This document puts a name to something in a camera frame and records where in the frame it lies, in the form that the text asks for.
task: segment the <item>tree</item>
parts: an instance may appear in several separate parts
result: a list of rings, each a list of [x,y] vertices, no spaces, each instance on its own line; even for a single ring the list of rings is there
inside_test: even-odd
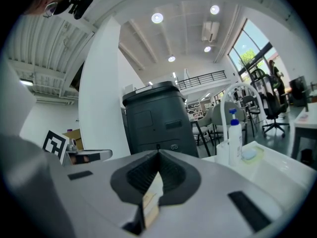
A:
[[[247,64],[252,58],[254,58],[256,56],[256,54],[254,53],[254,51],[252,49],[249,49],[247,51],[245,51],[240,57],[242,59],[239,60],[239,64],[240,66],[243,68],[244,64]],[[259,62],[258,63],[258,67],[261,67],[263,65],[263,62]]]

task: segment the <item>eyeglasses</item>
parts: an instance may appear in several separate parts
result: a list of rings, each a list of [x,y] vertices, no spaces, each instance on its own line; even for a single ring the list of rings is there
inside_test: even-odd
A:
[[[49,17],[52,17],[56,8],[57,8],[57,2],[51,2],[49,3],[46,8],[45,8],[45,12],[43,14],[43,17],[45,18],[49,18]]]

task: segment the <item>sky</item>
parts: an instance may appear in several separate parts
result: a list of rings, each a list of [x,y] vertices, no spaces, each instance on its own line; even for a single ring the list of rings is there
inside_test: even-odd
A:
[[[268,42],[268,38],[261,32],[261,30],[253,24],[250,20],[247,21],[247,23],[244,26],[243,29],[245,32],[241,32],[241,35],[239,36],[236,44],[234,45],[234,48],[238,52],[239,55],[242,55],[244,52],[252,49],[255,54],[257,54]],[[272,48],[267,55],[270,57],[272,54],[274,54],[276,50]],[[239,64],[239,56],[237,53],[232,49],[229,53],[233,63],[236,65],[236,67],[240,70],[241,65]]]

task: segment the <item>cardboard box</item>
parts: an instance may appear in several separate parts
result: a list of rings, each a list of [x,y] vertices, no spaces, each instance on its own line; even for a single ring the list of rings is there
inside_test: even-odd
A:
[[[81,141],[80,129],[76,129],[67,133],[63,133],[66,137],[72,138],[76,140],[76,145],[78,150],[84,150],[83,142]]]

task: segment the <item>blue pump cap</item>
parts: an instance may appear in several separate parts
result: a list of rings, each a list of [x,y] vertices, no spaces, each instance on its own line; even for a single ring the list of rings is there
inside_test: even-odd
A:
[[[230,114],[235,114],[236,112],[237,112],[236,109],[229,109],[229,113],[230,113]]]
[[[239,120],[238,119],[232,119],[230,124],[231,124],[231,126],[238,125],[239,124]]]

